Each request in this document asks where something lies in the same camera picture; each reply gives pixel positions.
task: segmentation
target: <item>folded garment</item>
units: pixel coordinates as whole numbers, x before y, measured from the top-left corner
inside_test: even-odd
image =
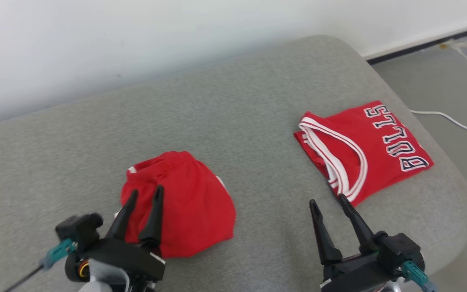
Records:
[[[161,253],[191,257],[234,236],[236,212],[223,182],[189,152],[165,152],[127,170],[120,201],[138,191],[126,242],[137,243],[152,209],[152,196],[163,185]]]
[[[412,133],[380,101],[328,118],[307,112],[295,138],[336,195],[356,206],[433,166]]]

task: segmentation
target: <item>red jersey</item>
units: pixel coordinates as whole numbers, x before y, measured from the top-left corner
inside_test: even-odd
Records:
[[[328,118],[310,112],[295,138],[333,191],[356,206],[371,194],[433,166],[412,133],[380,101]]]

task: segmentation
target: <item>red fabric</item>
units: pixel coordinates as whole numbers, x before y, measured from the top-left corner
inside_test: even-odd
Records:
[[[126,175],[122,205],[134,189],[138,190],[126,242],[138,241],[157,185],[165,189],[160,247],[164,258],[191,257],[234,236],[236,212],[230,195],[206,165],[189,152],[165,152],[136,164]]]
[[[412,133],[380,101],[328,118],[310,112],[295,138],[336,194],[356,206],[371,194],[434,165]]]

